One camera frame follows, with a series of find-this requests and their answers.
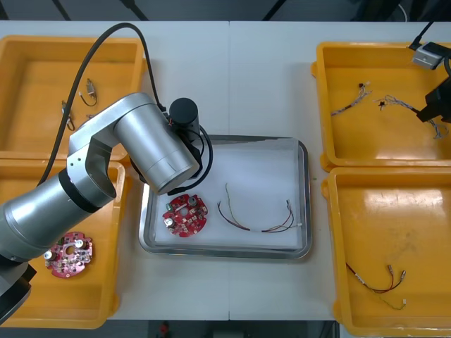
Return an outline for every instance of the table surface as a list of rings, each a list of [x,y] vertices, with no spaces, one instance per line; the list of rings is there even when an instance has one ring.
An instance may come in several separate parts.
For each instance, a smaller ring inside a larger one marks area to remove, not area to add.
[[[110,22],[0,22],[4,35],[98,36]],[[135,182],[121,228],[113,319],[332,320],[335,298],[315,80],[323,41],[406,42],[423,23],[138,22],[161,101],[193,99],[210,134],[296,137],[309,152],[313,246],[298,261],[153,256],[137,238]],[[444,42],[451,24],[425,39]],[[134,37],[131,30],[115,34]]]

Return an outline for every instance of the yellow plastic tray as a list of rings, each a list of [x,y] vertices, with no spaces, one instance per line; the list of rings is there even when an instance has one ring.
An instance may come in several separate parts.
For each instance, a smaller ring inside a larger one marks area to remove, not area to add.
[[[427,70],[414,65],[414,52],[407,46],[334,42],[318,46],[312,73],[321,113],[324,170],[337,166],[451,165],[451,134],[434,139],[433,127],[422,123],[408,108],[388,106],[381,111],[373,102],[389,94],[421,110],[426,105],[425,95],[447,77],[442,66]],[[330,116],[354,101],[359,83],[367,81],[372,94]]]
[[[355,336],[451,335],[451,168],[336,168],[323,182],[332,232],[336,319]],[[387,264],[407,274],[390,286]]]
[[[75,74],[95,38],[9,36],[0,41],[0,158],[48,159]],[[109,38],[97,50],[82,77],[96,88],[98,103],[86,106],[76,95],[71,110],[75,128],[114,101],[140,91],[143,48],[139,39]],[[66,129],[57,159],[66,159]],[[117,146],[112,161],[127,155]]]
[[[65,165],[57,161],[51,176]],[[0,160],[0,204],[33,189],[44,169],[42,161]],[[109,177],[116,199],[73,228],[92,238],[93,261],[79,275],[63,280],[47,270],[42,257],[32,260],[37,274],[31,295],[2,326],[94,329],[116,312],[118,230],[128,185],[119,163],[110,163]]]

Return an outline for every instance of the wire bundle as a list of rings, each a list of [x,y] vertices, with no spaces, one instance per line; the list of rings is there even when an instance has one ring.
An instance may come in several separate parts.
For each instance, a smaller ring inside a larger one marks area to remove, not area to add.
[[[410,109],[411,111],[413,111],[414,113],[419,113],[419,110],[410,106],[409,104],[407,104],[404,101],[401,101],[399,99],[397,99],[396,97],[394,97],[393,95],[385,95],[383,100],[385,100],[385,102],[387,102],[387,104],[397,104],[399,106],[402,106],[404,108]],[[435,130],[435,137],[434,139],[442,139],[443,137],[447,136],[450,131],[448,130],[448,127],[444,124],[437,124],[435,123],[433,120],[429,120],[428,123],[430,123],[434,130]],[[443,128],[444,130],[444,134],[440,131],[440,128]]]
[[[394,274],[394,272],[393,272],[393,269],[392,269],[392,266],[391,265],[387,265],[387,267],[388,267],[388,272],[390,273],[390,275],[391,275],[391,278],[392,278],[392,281],[391,281],[391,284],[390,284],[390,287],[388,288],[388,289],[374,289],[373,287],[370,287],[367,283],[365,283],[365,281],[359,276],[359,274],[357,274],[356,272],[355,272],[355,270],[353,269],[353,268],[351,268],[351,266],[348,264],[348,263],[346,263],[346,266],[347,266],[347,268],[351,271],[351,273],[353,273],[354,274],[354,276],[367,288],[367,289],[369,289],[370,291],[372,291],[374,294],[376,294],[377,296],[378,296],[378,298],[381,300],[381,301],[383,301],[385,304],[387,304],[389,307],[391,307],[392,309],[394,309],[394,310],[402,310],[405,306],[406,306],[406,300],[405,299],[403,299],[402,300],[402,306],[400,306],[400,307],[397,307],[397,306],[394,306],[394,305],[392,305],[391,303],[389,303],[389,302],[387,302],[384,298],[382,298],[380,295],[381,294],[385,294],[385,293],[387,293],[387,292],[389,292],[389,291],[392,291],[392,290],[394,290],[394,289],[396,289],[397,287],[399,287],[399,285],[401,284],[401,282],[404,280],[404,278],[406,277],[406,271],[405,270],[403,270],[402,272],[401,272],[401,277],[400,277],[400,281],[396,284],[396,285],[394,285],[393,286],[393,283],[394,283],[394,281],[395,281],[395,274]]]
[[[369,91],[366,90],[366,86],[369,85],[369,83],[370,83],[369,81],[367,83],[359,83],[360,90],[359,90],[359,95],[357,95],[357,98],[352,103],[348,104],[346,107],[343,107],[341,109],[333,111],[331,113],[331,115],[335,116],[335,115],[338,115],[338,114],[342,113],[343,111],[346,111],[347,109],[349,109],[349,108],[355,106],[356,104],[358,104],[361,100],[363,100],[365,98],[365,96],[370,95],[372,91],[371,90],[369,90]]]
[[[230,194],[228,192],[228,184],[227,183],[225,184],[225,191],[227,192],[228,209],[229,209],[230,214],[232,216],[232,220],[230,220],[230,219],[228,219],[228,218],[226,218],[224,216],[224,214],[223,214],[223,212],[221,210],[221,202],[220,201],[218,202],[218,210],[219,210],[219,213],[220,213],[221,217],[224,218],[224,220],[226,220],[227,223],[229,223],[229,224],[231,224],[231,225],[233,225],[233,226],[235,226],[235,227],[237,227],[237,228],[239,228],[241,230],[250,231],[250,232],[266,232],[266,233],[271,233],[271,234],[277,233],[277,232],[284,232],[284,231],[287,231],[288,229],[291,229],[292,227],[297,227],[297,225],[293,226],[293,224],[295,222],[295,215],[293,213],[290,200],[287,200],[287,209],[289,211],[288,217],[285,220],[285,222],[283,222],[281,225],[276,225],[274,227],[270,227],[267,230],[253,230],[253,229],[251,229],[249,227],[245,227],[244,225],[240,224],[236,220],[235,216],[233,215],[232,206],[230,205]]]

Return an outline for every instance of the red circuit board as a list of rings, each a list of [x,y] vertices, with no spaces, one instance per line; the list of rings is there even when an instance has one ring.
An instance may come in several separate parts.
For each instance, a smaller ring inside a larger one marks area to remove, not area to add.
[[[166,204],[163,223],[168,230],[180,237],[197,234],[206,224],[209,213],[204,202],[197,195],[181,195]]]
[[[75,242],[81,239],[84,241],[83,248],[77,248]],[[91,263],[93,246],[92,239],[85,237],[81,232],[69,232],[62,237],[57,244],[50,248],[53,259],[46,261],[47,269],[51,269],[51,274],[58,278],[69,278],[81,273],[85,266]]]

